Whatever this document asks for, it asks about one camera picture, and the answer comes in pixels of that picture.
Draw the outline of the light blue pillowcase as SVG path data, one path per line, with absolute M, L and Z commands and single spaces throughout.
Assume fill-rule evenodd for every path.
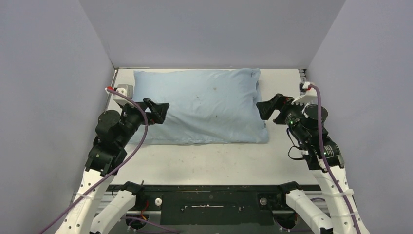
M 267 143 L 259 69 L 134 72 L 133 100 L 168 103 L 165 121 L 140 128 L 133 143 L 179 145 Z

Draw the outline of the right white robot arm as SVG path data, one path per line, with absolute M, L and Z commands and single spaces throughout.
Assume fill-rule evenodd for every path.
M 293 97 L 276 94 L 269 101 L 256 104 L 260 117 L 270 119 L 275 110 L 279 114 L 273 122 L 287 126 L 287 135 L 297 141 L 301 157 L 316 179 L 322 199 L 328 209 L 323 212 L 308 197 L 297 182 L 279 186 L 276 204 L 291 208 L 315 234 L 368 234 L 358 212 L 354 191 L 346 177 L 345 163 L 338 145 L 328 136 L 324 122 L 328 111 L 317 104 L 297 104 Z

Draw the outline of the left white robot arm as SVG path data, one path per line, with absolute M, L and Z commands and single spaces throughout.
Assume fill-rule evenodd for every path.
M 149 98 L 134 102 L 126 98 L 118 102 L 122 112 L 103 112 L 96 126 L 96 138 L 85 164 L 82 182 L 72 204 L 61 214 L 63 223 L 58 234 L 86 234 L 98 205 L 119 169 L 133 156 L 125 147 L 141 125 L 144 134 L 153 124 L 162 124 L 168 103 L 155 103 Z

